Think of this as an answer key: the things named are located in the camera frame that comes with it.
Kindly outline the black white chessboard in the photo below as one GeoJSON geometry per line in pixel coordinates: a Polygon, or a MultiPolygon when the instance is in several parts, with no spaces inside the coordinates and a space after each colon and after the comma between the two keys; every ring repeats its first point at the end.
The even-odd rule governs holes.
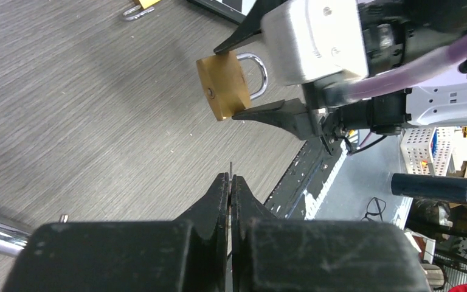
{"type": "Polygon", "coordinates": [[[240,24],[254,6],[256,0],[187,0],[214,15],[240,24]]]}

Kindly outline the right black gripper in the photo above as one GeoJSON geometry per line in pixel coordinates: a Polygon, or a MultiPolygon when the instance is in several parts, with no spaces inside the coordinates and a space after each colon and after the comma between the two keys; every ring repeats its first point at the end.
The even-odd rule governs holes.
{"type": "Polygon", "coordinates": [[[324,149],[331,153],[328,139],[341,139],[341,132],[348,130],[347,119],[342,113],[348,105],[335,106],[343,101],[346,82],[342,73],[322,77],[302,85],[305,104],[300,99],[279,100],[240,111],[233,120],[260,122],[281,128],[301,141],[319,138],[324,149]]]}

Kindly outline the red cable lock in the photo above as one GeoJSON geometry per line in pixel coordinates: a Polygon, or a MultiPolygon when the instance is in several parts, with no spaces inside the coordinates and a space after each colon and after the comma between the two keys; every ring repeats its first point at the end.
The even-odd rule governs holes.
{"type": "Polygon", "coordinates": [[[0,217],[0,254],[16,257],[25,247],[33,229],[0,217]]]}

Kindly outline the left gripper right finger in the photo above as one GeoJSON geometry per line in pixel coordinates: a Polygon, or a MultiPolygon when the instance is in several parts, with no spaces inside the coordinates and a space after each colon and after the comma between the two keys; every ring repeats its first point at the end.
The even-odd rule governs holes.
{"type": "Polygon", "coordinates": [[[234,291],[250,291],[252,252],[250,231],[255,221],[276,216],[256,199],[246,180],[235,175],[230,192],[232,227],[232,285],[234,291]]]}

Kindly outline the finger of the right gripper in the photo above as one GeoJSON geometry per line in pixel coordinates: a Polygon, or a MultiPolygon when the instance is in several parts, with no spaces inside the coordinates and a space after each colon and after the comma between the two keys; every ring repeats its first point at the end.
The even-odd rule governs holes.
{"type": "Polygon", "coordinates": [[[261,21],[265,14],[285,3],[286,0],[257,0],[250,12],[236,30],[214,48],[215,54],[226,54],[247,44],[253,43],[257,35],[262,33],[261,21]]]}

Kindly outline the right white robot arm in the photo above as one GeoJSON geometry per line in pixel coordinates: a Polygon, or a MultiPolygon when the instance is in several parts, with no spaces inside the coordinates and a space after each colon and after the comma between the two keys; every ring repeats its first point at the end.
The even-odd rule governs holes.
{"type": "Polygon", "coordinates": [[[403,128],[467,124],[467,1],[255,1],[199,79],[217,120],[281,128],[332,154],[347,130],[383,136],[403,128]],[[303,100],[252,106],[235,49],[261,37],[276,81],[303,100]]]}

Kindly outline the white perforated basket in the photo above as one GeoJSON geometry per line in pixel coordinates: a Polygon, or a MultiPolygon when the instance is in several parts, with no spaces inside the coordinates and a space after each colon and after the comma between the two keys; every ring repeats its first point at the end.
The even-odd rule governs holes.
{"type": "Polygon", "coordinates": [[[455,127],[410,128],[400,148],[407,173],[445,176],[452,161],[455,127]]]}

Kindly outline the small brass padlock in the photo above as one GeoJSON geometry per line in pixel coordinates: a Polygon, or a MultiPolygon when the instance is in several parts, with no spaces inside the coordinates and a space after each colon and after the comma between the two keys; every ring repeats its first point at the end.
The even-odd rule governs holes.
{"type": "Polygon", "coordinates": [[[134,6],[125,10],[121,17],[124,21],[135,21],[154,10],[154,5],[160,0],[138,0],[134,1],[134,6]]]}

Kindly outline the large padlock keys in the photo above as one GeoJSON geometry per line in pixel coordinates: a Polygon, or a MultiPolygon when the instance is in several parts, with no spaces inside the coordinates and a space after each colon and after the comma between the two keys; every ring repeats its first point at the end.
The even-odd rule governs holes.
{"type": "Polygon", "coordinates": [[[233,178],[234,174],[233,174],[233,162],[230,161],[229,163],[229,179],[231,180],[233,178]]]}

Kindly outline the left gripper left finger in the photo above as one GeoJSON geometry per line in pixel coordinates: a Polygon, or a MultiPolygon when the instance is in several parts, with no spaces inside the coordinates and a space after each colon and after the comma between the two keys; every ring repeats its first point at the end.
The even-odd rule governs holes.
{"type": "Polygon", "coordinates": [[[207,192],[178,220],[191,222],[184,291],[224,291],[228,242],[229,174],[220,173],[207,192]]]}

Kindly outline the black eyeglasses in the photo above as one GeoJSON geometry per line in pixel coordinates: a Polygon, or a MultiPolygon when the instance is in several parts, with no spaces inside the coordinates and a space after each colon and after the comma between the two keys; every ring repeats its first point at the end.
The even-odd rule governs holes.
{"type": "Polygon", "coordinates": [[[366,205],[365,214],[361,221],[380,221],[383,222],[383,213],[386,209],[387,203],[377,197],[370,199],[366,205]]]}

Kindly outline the large brass padlock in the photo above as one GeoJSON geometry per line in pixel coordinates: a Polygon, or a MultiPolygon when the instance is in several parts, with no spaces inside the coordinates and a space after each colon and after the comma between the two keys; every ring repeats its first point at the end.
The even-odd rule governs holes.
{"type": "Polygon", "coordinates": [[[210,109],[217,121],[230,119],[251,107],[252,101],[261,97],[268,87],[268,70],[263,60],[250,52],[237,54],[230,51],[196,61],[201,86],[210,109]],[[261,74],[260,88],[251,93],[241,62],[250,60],[261,74]]]}

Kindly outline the silver key bunch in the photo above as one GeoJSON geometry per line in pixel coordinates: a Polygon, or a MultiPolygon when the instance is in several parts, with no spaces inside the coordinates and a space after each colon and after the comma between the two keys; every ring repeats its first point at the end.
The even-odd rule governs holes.
{"type": "Polygon", "coordinates": [[[59,223],[67,223],[69,219],[69,216],[67,214],[62,214],[59,218],[59,223]]]}

